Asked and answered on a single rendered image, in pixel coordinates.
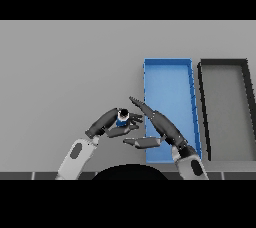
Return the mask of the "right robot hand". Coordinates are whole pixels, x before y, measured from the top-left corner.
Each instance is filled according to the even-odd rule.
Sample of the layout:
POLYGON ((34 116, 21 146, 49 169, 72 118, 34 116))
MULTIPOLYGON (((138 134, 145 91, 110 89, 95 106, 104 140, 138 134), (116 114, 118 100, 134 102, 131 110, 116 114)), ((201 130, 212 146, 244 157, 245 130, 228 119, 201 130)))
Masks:
POLYGON ((148 149, 159 147, 165 141, 167 144, 174 146, 182 158, 197 154, 178 128, 165 115, 157 110, 152 110, 147 104, 132 96, 129 99, 149 119, 159 137, 127 138, 123 140, 124 143, 137 149, 148 149))

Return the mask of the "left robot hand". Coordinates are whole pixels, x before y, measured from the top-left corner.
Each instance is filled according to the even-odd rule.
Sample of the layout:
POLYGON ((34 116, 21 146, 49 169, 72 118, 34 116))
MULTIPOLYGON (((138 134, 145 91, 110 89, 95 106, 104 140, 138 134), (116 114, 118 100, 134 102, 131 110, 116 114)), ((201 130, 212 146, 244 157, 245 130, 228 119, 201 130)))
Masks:
POLYGON ((128 124, 125 127, 116 126, 117 114, 120 109, 125 108, 113 108, 107 111, 98 120, 96 120, 88 130, 85 131, 85 134, 90 139, 104 134, 109 138, 114 138, 126 135, 130 131, 138 129, 139 126, 137 123, 142 123, 142 116, 131 112, 129 112, 128 124))

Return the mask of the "blue pipe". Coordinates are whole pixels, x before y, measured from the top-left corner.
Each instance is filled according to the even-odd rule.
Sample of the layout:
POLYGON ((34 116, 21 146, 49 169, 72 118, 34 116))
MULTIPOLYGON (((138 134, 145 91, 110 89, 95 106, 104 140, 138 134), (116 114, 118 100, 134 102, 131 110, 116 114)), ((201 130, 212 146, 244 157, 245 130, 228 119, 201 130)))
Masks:
POLYGON ((127 109, 120 109, 117 114, 116 126, 125 127, 128 124, 129 111, 127 109))

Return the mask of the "blue bin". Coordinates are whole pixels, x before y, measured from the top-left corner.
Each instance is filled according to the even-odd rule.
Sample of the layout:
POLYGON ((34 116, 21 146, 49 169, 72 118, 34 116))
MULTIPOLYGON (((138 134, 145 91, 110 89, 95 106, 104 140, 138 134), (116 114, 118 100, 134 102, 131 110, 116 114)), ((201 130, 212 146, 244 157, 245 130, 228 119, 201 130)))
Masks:
POLYGON ((190 58, 145 58, 144 103, 164 114, 201 156, 194 73, 190 58))

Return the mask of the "dark grey bin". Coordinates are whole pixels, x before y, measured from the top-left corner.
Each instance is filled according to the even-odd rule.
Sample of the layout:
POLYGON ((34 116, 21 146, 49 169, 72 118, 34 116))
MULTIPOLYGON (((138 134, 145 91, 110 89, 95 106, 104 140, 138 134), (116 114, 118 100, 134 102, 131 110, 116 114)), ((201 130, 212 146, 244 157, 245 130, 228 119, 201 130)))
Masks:
POLYGON ((256 161, 256 102, 247 59, 197 65, 209 161, 256 161))

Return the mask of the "flat black dome shape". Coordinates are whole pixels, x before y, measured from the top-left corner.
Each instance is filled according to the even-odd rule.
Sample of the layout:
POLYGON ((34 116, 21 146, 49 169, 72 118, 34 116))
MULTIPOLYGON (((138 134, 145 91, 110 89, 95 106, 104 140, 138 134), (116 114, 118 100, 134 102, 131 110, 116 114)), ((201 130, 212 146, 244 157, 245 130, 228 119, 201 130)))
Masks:
POLYGON ((140 164, 109 167, 99 172, 94 180, 166 180, 157 169, 140 164))

